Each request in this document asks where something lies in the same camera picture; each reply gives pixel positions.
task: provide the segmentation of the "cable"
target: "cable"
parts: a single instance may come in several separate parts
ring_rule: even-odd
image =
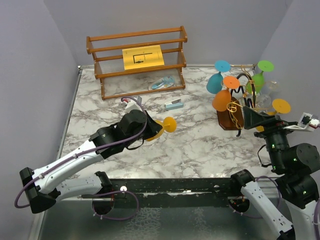
[[[320,233],[319,233],[319,227],[318,227],[319,207],[320,207],[320,200],[318,200],[318,202],[315,205],[314,215],[313,215],[314,231],[315,231],[315,237],[317,240],[320,240]]]
[[[144,113],[144,114],[147,114],[144,107],[141,105],[140,102],[138,102],[135,98],[131,97],[131,96],[124,96],[121,98],[121,101],[123,102],[125,99],[131,99],[133,101],[136,102],[136,104],[141,108],[141,111]],[[18,193],[18,195],[16,196],[15,200],[14,200],[14,206],[17,208],[17,209],[23,209],[23,208],[27,208],[30,206],[30,204],[26,204],[26,205],[18,205],[18,201],[21,197],[21,195],[24,193],[24,191],[31,185],[33,184],[35,181],[39,180],[40,178],[44,178],[48,173],[52,172],[53,170],[59,168],[60,166],[62,166],[63,164],[73,160],[74,158],[78,158],[82,155],[85,155],[85,154],[88,154],[88,153],[91,153],[91,152],[95,152],[95,151],[98,151],[98,150],[101,150],[101,149],[107,149],[109,147],[112,147],[114,145],[118,145],[118,144],[123,144],[125,142],[128,142],[128,141],[131,141],[137,137],[139,137],[140,134],[142,134],[144,132],[144,130],[146,129],[147,127],[147,121],[148,119],[145,121],[144,123],[144,126],[142,128],[142,130],[140,132],[138,132],[136,135],[134,136],[131,136],[131,137],[128,137],[126,139],[123,139],[123,140],[120,140],[120,141],[115,141],[115,142],[112,142],[112,143],[108,143],[108,144],[105,144],[105,145],[101,145],[101,146],[98,146],[98,147],[94,147],[94,148],[91,148],[89,150],[86,150],[86,151],[82,151],[78,154],[75,154],[75,156],[71,156],[71,157],[68,157],[67,159],[63,160],[62,162],[58,163],[57,165],[55,165],[54,167],[48,169],[47,171],[41,173],[39,176],[36,176],[35,178],[33,178],[31,181],[29,181],[21,190],[20,192]]]
[[[262,161],[261,161],[261,158],[260,158],[260,156],[259,156],[259,152],[260,152],[265,146],[267,146],[267,145],[266,145],[266,144],[265,144],[265,145],[262,145],[262,146],[259,148],[258,152],[257,152],[259,161],[260,161],[260,163],[261,163],[261,167],[263,167],[263,168],[267,168],[267,167],[269,167],[269,166],[272,165],[271,163],[263,164]]]
[[[271,177],[268,177],[268,176],[259,176],[259,177],[257,177],[257,178],[255,179],[255,181],[258,182],[260,179],[269,179],[269,180],[275,185],[276,189],[278,190],[278,196],[279,196],[279,197],[278,197],[278,204],[277,204],[277,206],[276,206],[276,209],[279,209],[279,207],[280,207],[280,205],[281,205],[281,193],[280,193],[280,191],[279,191],[279,189],[278,189],[278,185],[277,185],[276,181],[273,180]],[[261,216],[252,216],[252,215],[249,215],[249,214],[245,214],[245,213],[243,213],[243,212],[239,212],[239,211],[235,210],[235,209],[230,205],[230,203],[229,203],[229,208],[231,208],[234,213],[239,214],[239,215],[241,215],[241,216],[245,216],[245,217],[248,217],[248,218],[251,218],[251,219],[262,219]]]
[[[92,203],[92,210],[94,212],[93,216],[98,216],[98,217],[100,217],[101,220],[102,220],[102,218],[109,219],[109,220],[114,220],[114,221],[125,221],[125,220],[132,219],[139,212],[139,200],[138,200],[137,196],[133,192],[121,191],[120,190],[120,191],[111,191],[111,192],[102,193],[102,194],[94,194],[93,196],[94,197],[102,197],[102,196],[113,195],[113,194],[121,194],[121,193],[130,194],[131,196],[134,197],[134,199],[136,201],[136,209],[135,209],[133,214],[131,214],[130,216],[127,216],[127,217],[110,217],[110,216],[106,216],[106,214],[105,215],[99,215],[99,214],[96,213],[94,204]]]

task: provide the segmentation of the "gray wall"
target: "gray wall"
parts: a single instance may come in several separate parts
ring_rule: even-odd
[[[42,0],[1,1],[0,16],[0,239],[24,240],[19,171],[55,159],[78,69]]]
[[[274,63],[274,71],[265,73],[266,78],[281,84],[273,96],[291,104],[291,113],[283,115],[286,120],[298,121],[303,112],[320,117],[319,9],[319,0],[293,0],[261,57]],[[292,144],[306,142],[320,150],[319,130],[291,133],[288,138]]]
[[[184,25],[188,64],[259,60],[292,0],[44,0],[78,65],[86,36]]]

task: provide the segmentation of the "wooden rack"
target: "wooden rack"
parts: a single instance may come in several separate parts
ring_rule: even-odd
[[[177,33],[178,37],[172,39],[172,36],[170,36],[171,38],[168,37],[168,35],[170,35],[169,33]],[[155,38],[154,35],[156,35],[157,37],[159,36],[159,39],[161,40],[145,41],[145,39],[148,39],[148,37],[154,39]],[[114,39],[120,39],[121,42],[124,42],[126,44],[112,46],[111,42]],[[187,40],[188,40],[187,33],[183,26],[166,28],[166,29],[158,29],[158,30],[105,35],[105,36],[94,36],[94,37],[87,36],[86,51],[88,54],[91,54],[93,57],[94,76],[96,79],[100,80],[102,100],[120,98],[124,96],[149,94],[154,92],[185,89],[186,84],[182,75],[182,68],[185,68],[187,63],[186,63],[186,59],[183,52],[183,43],[186,43]],[[94,48],[93,42],[97,42],[97,41],[104,41],[106,43],[103,43],[105,44],[103,47]],[[168,45],[171,46],[173,44],[177,44],[177,47],[165,48],[165,46],[168,46]],[[130,69],[130,70],[124,69],[123,55],[119,54],[121,53],[120,51],[122,51],[123,49],[146,47],[146,46],[152,46],[152,45],[161,46],[164,65],[136,68],[136,69]],[[110,52],[115,52],[115,51],[118,53],[118,55],[110,55]],[[107,52],[109,53],[108,56],[97,57],[98,53],[107,53]],[[130,93],[124,93],[124,94],[105,96],[105,79],[107,78],[138,74],[138,73],[147,73],[147,72],[153,72],[153,71],[169,70],[169,69],[177,69],[178,75],[181,81],[180,86],[171,86],[171,87],[162,88],[162,89],[154,89],[154,90],[146,90],[146,91],[130,92]]]

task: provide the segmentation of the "marble tabletop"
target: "marble tabletop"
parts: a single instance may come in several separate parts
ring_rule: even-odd
[[[237,76],[241,71],[232,68],[224,76]],[[242,169],[248,169],[255,177],[271,173],[271,167],[260,166],[258,149],[263,139],[254,137],[254,130],[225,131],[219,124],[212,107],[214,95],[206,84],[214,68],[184,68],[184,90],[165,91],[142,95],[142,103],[153,119],[163,120],[172,116],[177,122],[173,133],[145,142],[137,150],[124,150],[108,159],[93,164],[73,176],[87,177],[104,171],[110,178],[224,178]],[[106,95],[146,90],[148,85],[163,76],[180,80],[175,69],[141,73],[106,79]],[[165,110],[164,103],[181,98],[183,108]],[[100,81],[93,69],[83,69],[72,114],[62,149],[65,155],[95,133],[97,129],[118,122],[125,114],[125,106],[119,98],[102,101]],[[265,150],[261,159],[268,163]]]

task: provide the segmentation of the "yellow paper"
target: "yellow paper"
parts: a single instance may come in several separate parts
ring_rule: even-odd
[[[160,45],[122,50],[124,69],[139,69],[165,65]]]

